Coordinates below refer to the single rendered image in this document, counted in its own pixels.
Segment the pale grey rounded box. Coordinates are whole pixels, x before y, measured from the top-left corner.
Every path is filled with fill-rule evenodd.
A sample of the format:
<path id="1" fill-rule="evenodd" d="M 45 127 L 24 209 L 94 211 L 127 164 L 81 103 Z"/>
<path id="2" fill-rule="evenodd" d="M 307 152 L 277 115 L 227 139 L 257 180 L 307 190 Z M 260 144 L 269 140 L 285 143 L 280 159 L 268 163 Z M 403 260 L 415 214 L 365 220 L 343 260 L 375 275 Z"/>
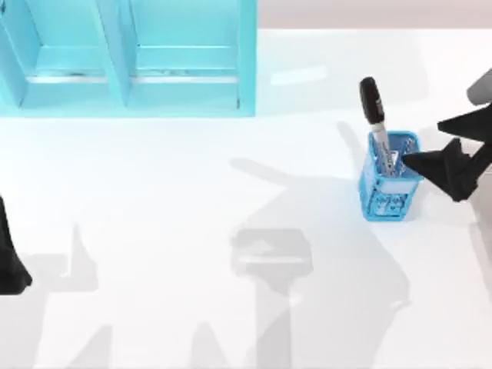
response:
<path id="1" fill-rule="evenodd" d="M 492 68 L 467 89 L 467 98 L 472 105 L 476 106 L 492 102 Z"/>

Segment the blue mesh pen holder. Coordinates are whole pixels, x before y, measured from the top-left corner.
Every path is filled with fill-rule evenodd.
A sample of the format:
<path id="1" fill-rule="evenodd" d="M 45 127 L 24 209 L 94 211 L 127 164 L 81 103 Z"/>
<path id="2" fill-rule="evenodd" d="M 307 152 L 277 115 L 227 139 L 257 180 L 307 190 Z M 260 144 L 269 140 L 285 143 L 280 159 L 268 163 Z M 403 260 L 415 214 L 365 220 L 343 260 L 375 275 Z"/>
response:
<path id="1" fill-rule="evenodd" d="M 423 180 L 402 162 L 406 154 L 421 150 L 418 136 L 412 131 L 389 131 L 388 137 L 395 166 L 392 177 L 381 174 L 376 144 L 373 136 L 368 135 L 367 154 L 358 182 L 362 215 L 368 221 L 403 220 Z"/>

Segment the black and white marker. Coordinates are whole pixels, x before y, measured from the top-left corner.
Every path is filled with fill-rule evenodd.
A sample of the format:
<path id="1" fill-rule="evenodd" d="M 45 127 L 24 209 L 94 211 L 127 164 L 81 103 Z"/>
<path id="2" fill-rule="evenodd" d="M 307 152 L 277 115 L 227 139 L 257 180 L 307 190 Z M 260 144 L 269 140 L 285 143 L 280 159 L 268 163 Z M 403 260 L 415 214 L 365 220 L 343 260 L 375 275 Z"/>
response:
<path id="1" fill-rule="evenodd" d="M 376 144 L 377 154 L 381 163 L 381 173 L 388 177 L 394 177 L 395 167 L 387 129 L 384 124 L 384 107 L 377 83 L 373 77 L 367 76 L 360 81 L 359 95 L 364 116 L 371 127 L 371 133 Z"/>

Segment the light blue rack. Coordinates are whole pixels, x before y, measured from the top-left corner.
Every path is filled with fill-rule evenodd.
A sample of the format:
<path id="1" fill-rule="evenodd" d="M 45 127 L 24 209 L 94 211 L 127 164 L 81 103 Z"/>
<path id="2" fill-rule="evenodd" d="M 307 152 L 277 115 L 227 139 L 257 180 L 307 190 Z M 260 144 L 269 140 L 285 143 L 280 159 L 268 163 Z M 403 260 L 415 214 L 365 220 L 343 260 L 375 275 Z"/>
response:
<path id="1" fill-rule="evenodd" d="M 258 0 L 0 0 L 0 117 L 256 112 Z"/>

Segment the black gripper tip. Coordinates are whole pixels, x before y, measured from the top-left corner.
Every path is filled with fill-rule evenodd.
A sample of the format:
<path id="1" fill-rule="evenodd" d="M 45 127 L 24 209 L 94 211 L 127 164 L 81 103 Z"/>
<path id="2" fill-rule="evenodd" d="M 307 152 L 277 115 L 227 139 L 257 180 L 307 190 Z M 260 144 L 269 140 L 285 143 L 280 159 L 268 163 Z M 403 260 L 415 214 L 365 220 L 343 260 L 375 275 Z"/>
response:
<path id="1" fill-rule="evenodd" d="M 32 281 L 13 245 L 5 203 L 0 196 L 0 296 L 20 295 Z"/>

